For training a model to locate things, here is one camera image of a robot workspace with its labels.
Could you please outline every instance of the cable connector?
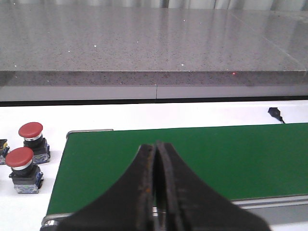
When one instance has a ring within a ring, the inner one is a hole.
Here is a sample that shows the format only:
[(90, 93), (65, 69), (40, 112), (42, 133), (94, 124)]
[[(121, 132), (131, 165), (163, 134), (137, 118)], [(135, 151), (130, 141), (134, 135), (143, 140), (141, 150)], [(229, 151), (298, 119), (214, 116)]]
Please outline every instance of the cable connector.
[(285, 124), (285, 122), (284, 122), (282, 116), (280, 116), (280, 111), (278, 110), (278, 107), (270, 107), (268, 113), (269, 113), (272, 117), (278, 119), (280, 122), (282, 122), (282, 123)]

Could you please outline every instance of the white panel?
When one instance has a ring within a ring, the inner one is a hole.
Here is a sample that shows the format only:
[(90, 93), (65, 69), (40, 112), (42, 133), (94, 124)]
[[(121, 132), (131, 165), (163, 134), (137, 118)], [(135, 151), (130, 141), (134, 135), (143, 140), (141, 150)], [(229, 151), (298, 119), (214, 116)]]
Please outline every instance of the white panel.
[(213, 9), (215, 5), (214, 0), (190, 0), (190, 9)]
[[(65, 136), (70, 130), (278, 124), (279, 122), (267, 113), (268, 108), (273, 106), (283, 112), (288, 123), (308, 122), (307, 101), (3, 107), (0, 121), (5, 122), (1, 125), (1, 136), (8, 139), (11, 149), (22, 144), (23, 140), (17, 132), (19, 127), (29, 121), (38, 121), (44, 126), (43, 134), (51, 146), (52, 159), (50, 163), (41, 166), (46, 178), (37, 195), (17, 194), (12, 180), (8, 177), (11, 169), (1, 166), (0, 204), (5, 216), (0, 217), (0, 230), (40, 229), (61, 161)], [(280, 224), (271, 228), (273, 231), (307, 231), (308, 222)]]
[(245, 0), (243, 10), (266, 10), (269, 11), (273, 0)]

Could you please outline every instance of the emergency stop button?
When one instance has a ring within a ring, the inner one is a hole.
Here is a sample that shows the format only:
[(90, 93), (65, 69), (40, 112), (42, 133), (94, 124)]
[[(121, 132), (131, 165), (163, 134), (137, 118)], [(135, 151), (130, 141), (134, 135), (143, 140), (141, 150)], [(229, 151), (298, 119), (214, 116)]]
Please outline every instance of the emergency stop button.
[(41, 136), (43, 125), (38, 122), (30, 122), (20, 127), (18, 134), (26, 141), (33, 141)]
[(6, 165), (15, 170), (27, 168), (32, 163), (33, 151), (30, 148), (16, 148), (7, 154), (5, 158)]

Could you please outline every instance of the gray speckled surface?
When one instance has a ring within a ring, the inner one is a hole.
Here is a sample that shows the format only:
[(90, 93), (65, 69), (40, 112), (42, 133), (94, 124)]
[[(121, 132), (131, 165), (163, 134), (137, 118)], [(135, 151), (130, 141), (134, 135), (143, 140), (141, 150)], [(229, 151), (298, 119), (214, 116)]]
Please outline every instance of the gray speckled surface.
[(259, 35), (308, 68), (308, 12), (231, 12)]
[(3, 3), (0, 21), (0, 70), (305, 69), (225, 10)]
[(308, 12), (0, 3), (0, 32), (2, 101), (27, 100), (8, 87), (271, 86), (284, 95), (308, 83)]

